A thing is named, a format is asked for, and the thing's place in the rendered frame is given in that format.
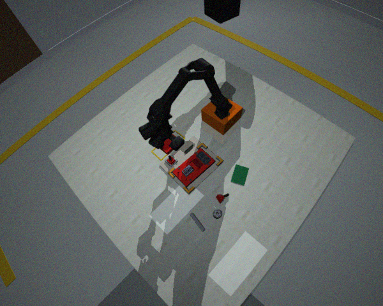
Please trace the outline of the green rectangular block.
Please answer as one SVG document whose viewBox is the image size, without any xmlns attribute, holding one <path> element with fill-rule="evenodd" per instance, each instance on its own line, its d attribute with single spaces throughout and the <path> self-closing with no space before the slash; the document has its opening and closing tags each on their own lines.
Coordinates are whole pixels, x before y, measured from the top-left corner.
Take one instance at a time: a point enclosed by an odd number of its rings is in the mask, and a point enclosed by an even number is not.
<svg viewBox="0 0 383 306">
<path fill-rule="evenodd" d="M 244 166 L 235 165 L 234 172 L 232 174 L 231 182 L 238 183 L 241 185 L 245 184 L 246 177 L 248 174 L 249 168 Z"/>
</svg>

